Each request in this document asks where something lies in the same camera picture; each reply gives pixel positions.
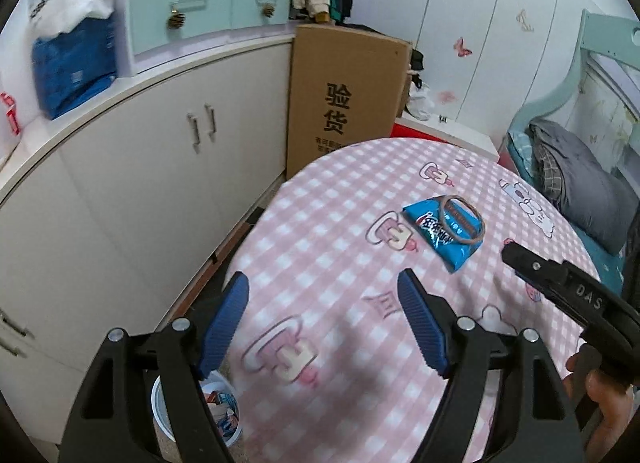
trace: brown rubber band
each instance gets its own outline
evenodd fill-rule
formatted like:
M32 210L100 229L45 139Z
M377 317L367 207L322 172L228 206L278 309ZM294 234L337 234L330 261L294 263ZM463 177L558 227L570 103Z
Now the brown rubber band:
M463 205L465 205L465 207L471 210L471 213L475 215L478 221L480 221L480 231L478 232L478 235L476 237L472 237L471 239L465 239L464 237L457 236L453 232L453 230L451 230L451 227L449 226L449 223L447 223L447 220L444 218L444 216L445 216L445 206L447 205L447 203L454 200L460 201ZM482 219L480 212L478 212L475 209L475 207L470 205L464 198L460 196L443 196L440 199L440 224L444 228L444 231L447 234L449 234L449 236L453 237L453 239L456 242L460 243L461 245L469 245L469 246L477 245L478 243L481 243L482 240L484 239L484 220Z

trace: red butterfly sticker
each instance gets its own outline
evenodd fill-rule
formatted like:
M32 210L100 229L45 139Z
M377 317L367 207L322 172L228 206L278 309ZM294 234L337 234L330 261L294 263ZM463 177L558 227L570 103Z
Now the red butterfly sticker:
M465 40L460 37L456 43L453 45L453 49L458 52L458 56L461 58L468 57L469 55L473 55L471 49L465 49Z

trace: floor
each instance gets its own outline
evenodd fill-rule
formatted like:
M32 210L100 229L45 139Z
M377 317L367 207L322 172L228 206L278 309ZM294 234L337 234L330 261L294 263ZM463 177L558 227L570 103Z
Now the floor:
M218 300L222 295L222 290L224 289L223 285L225 283L226 270L228 269L231 260L236 255L238 248L242 245L242 242L251 232L251 228L253 228L254 224L257 223L263 212L263 208L256 208L247 218L246 223L250 226L249 230L244 233L244 236L242 236L240 241L238 241L238 244L236 244L234 249L229 253L229 255L227 255L226 259L220 264L220 267L213 274L213 277L211 277L202 292L185 313L185 316L196 325L196 329L198 331L204 331L206 326L209 324L210 317L212 316L213 310L217 307ZM220 373L222 373L225 378L229 379L229 367L226 362L223 362L222 367L220 367ZM164 435L155 421L154 427L156 428L156 436L158 437L162 457L170 463L180 463L181 459L177 445ZM240 436L238 441L229 449L229 452L231 452L236 463L249 462L249 458L242 442L242 436Z

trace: human hand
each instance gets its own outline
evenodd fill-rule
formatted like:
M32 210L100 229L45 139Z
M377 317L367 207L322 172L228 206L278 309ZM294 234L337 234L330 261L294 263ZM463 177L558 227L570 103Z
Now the human hand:
M574 372L578 353L566 362L566 369ZM564 380L564 388L569 396L574 389L574 376ZM616 444L629 423L633 396L631 387L625 388L601 371L591 371L586 380L587 395L598 404L604 419L595 430L586 448L588 463L598 463Z

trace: round table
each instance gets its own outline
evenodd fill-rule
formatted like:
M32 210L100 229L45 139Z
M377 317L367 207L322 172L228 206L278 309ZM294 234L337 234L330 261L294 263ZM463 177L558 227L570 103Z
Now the round table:
M484 243L454 274L402 215L443 194L462 196L486 222ZM251 462L411 461L445 382L426 366L398 303L405 268L485 329L537 329L564 375L581 329L501 262L512 240L597 277L542 195L449 144L348 146L284 184L228 271L250 281L228 357ZM482 455L496 390L488 381L466 461Z

